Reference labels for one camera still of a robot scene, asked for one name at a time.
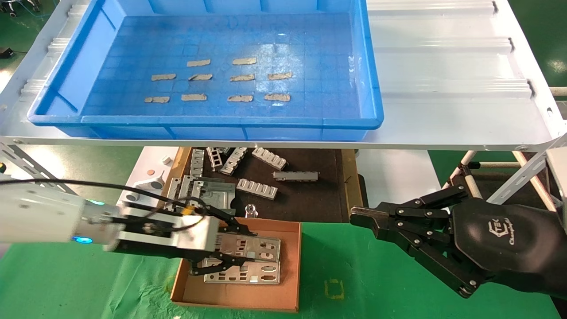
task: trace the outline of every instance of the blue plastic tray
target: blue plastic tray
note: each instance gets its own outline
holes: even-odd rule
[[[28,117],[90,138],[361,140],[383,120],[365,0],[93,0]]]

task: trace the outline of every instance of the white metal shelf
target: white metal shelf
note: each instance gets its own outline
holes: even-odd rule
[[[0,95],[0,141],[543,150],[567,130],[506,0],[367,0],[386,119],[361,142],[94,140],[36,127],[27,111],[88,2],[61,1]]]

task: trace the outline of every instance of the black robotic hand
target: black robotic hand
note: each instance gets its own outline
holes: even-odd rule
[[[567,235],[555,212],[489,204],[454,186],[350,213],[351,224],[397,244],[464,298],[496,282],[567,299]]]

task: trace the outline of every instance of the cardboard box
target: cardboard box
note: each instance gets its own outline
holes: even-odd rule
[[[280,312],[299,311],[299,265],[301,224],[269,219],[238,222],[262,237],[281,240],[280,283],[277,285],[205,283],[202,276],[189,276],[189,263],[179,264],[171,301],[180,306],[254,309]]]

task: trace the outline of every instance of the robotic arm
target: robotic arm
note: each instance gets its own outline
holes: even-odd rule
[[[211,274],[258,259],[216,250],[219,233],[256,234],[233,216],[202,201],[201,207],[189,209],[183,204],[186,214],[181,214],[144,205],[106,205],[2,174],[0,184],[5,185],[0,192],[0,242],[74,240],[102,244],[104,250],[117,253],[185,258],[191,263],[192,275]],[[204,258],[216,258],[221,263],[201,268],[198,264]]]
[[[489,204],[454,186],[350,213],[351,224],[397,244],[463,298],[495,282],[567,299],[567,235],[554,212]]]

